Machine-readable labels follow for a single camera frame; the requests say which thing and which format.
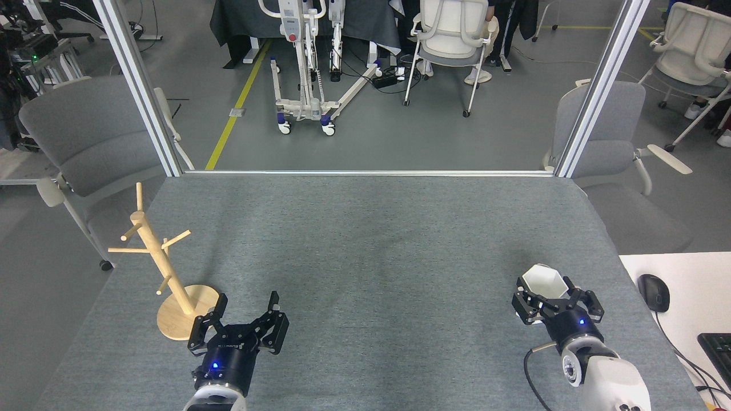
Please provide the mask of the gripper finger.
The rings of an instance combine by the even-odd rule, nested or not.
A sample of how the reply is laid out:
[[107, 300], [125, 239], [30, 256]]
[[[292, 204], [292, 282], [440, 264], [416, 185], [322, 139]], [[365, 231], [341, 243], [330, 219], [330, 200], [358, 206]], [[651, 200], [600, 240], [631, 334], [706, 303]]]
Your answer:
[[558, 305], [541, 294], [530, 289], [528, 284], [518, 278], [516, 291], [512, 294], [512, 306], [525, 325], [542, 323], [547, 316], [554, 316]]
[[281, 352], [284, 339], [289, 328], [287, 315], [279, 305], [279, 294], [271, 292], [267, 312], [254, 321], [254, 335], [258, 339], [258, 348], [268, 349], [276, 356]]
[[587, 312], [588, 317], [594, 323], [600, 323], [605, 314], [603, 306], [601, 306], [598, 297], [594, 291], [583, 291], [580, 287], [574, 285], [569, 277], [563, 277], [567, 286], [568, 302], [565, 304], [567, 311], [574, 309], [582, 309]]
[[214, 306], [204, 316], [196, 316], [194, 318], [193, 326], [191, 328], [190, 338], [188, 339], [188, 350], [193, 356], [202, 356], [203, 351], [199, 351], [204, 347], [204, 338], [209, 328], [214, 327], [217, 333], [225, 334], [224, 326], [221, 323], [221, 318], [224, 314], [228, 302], [228, 298], [225, 293], [221, 293], [217, 299], [216, 306]]

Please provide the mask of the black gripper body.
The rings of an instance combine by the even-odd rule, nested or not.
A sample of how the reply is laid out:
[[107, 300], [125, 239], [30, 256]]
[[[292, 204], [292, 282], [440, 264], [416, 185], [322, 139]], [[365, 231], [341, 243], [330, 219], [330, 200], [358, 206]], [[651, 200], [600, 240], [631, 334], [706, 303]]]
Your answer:
[[214, 335], [207, 343], [201, 366], [192, 372], [194, 387], [228, 384], [248, 396], [259, 353], [256, 328], [251, 324], [230, 324]]
[[603, 316], [591, 315], [580, 306], [558, 312], [543, 311], [543, 324], [551, 340], [557, 343], [558, 353], [561, 353], [572, 339], [582, 336], [594, 337], [603, 343], [605, 338], [596, 328], [596, 323], [601, 319]]

